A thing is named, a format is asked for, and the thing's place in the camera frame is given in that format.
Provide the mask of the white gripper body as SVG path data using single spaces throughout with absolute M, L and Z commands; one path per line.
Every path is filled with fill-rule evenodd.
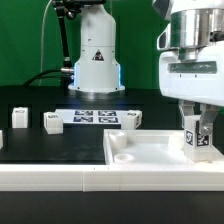
M 224 46 L 203 48 L 196 62 L 180 62 L 175 51 L 159 58 L 163 96 L 224 107 Z

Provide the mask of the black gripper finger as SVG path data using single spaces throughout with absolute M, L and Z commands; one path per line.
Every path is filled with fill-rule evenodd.
M 200 110 L 199 133 L 201 135 L 210 135 L 213 133 L 213 123 L 218 115 L 219 107 L 216 105 L 201 104 Z
M 185 127 L 185 117 L 194 114 L 195 103 L 188 100 L 180 100 L 178 107 L 182 117 L 182 127 Z

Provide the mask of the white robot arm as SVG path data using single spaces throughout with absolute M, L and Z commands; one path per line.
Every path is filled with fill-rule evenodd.
M 115 60 L 116 23 L 102 0 L 82 2 L 81 52 L 71 89 L 92 97 L 115 93 L 120 84 Z M 179 100 L 183 117 L 201 105 L 199 133 L 210 134 L 224 107 L 224 0 L 152 0 L 168 25 L 157 39 L 159 87 Z

